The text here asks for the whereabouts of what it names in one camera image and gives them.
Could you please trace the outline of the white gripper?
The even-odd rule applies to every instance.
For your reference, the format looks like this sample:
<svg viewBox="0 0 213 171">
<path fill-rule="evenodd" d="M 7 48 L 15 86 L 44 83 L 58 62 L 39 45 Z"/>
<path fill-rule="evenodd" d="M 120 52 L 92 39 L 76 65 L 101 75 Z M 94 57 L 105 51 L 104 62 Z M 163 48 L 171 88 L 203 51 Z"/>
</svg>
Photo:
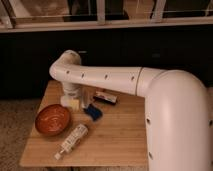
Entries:
<svg viewBox="0 0 213 171">
<path fill-rule="evenodd" d="M 70 107 L 72 110 L 77 111 L 80 108 L 80 93 L 70 92 L 65 93 L 61 96 L 60 103 L 64 107 Z M 84 89 L 82 91 L 82 101 L 81 106 L 83 108 L 88 108 L 91 104 L 91 98 L 89 92 Z"/>
</svg>

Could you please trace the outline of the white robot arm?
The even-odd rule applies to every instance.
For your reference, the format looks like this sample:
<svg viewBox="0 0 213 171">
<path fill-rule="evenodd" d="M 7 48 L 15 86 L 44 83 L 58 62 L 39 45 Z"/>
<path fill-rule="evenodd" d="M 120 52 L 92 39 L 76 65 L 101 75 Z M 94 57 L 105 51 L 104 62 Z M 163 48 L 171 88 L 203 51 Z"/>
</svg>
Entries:
<svg viewBox="0 0 213 171">
<path fill-rule="evenodd" d="M 149 171 L 213 171 L 211 101 L 203 83 L 183 70 L 83 66 L 65 51 L 50 67 L 64 93 L 76 98 L 82 85 L 145 99 Z"/>
</svg>

